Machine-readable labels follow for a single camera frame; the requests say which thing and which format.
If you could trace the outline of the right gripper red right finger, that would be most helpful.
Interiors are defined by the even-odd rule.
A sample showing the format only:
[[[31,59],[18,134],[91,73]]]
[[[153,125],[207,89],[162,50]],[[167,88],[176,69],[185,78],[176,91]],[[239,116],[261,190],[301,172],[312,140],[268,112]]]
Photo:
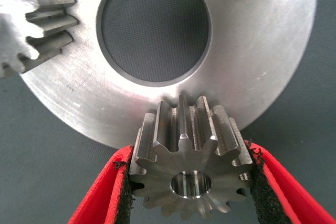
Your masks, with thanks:
[[[259,223],[335,223],[335,219],[265,148],[245,141],[254,168],[251,187]]]

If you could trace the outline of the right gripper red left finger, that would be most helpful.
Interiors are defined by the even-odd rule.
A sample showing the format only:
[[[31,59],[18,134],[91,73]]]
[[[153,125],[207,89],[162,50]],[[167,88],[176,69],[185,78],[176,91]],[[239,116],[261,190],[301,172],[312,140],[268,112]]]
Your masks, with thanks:
[[[133,197],[129,166],[133,146],[116,151],[107,161],[68,223],[129,223]]]

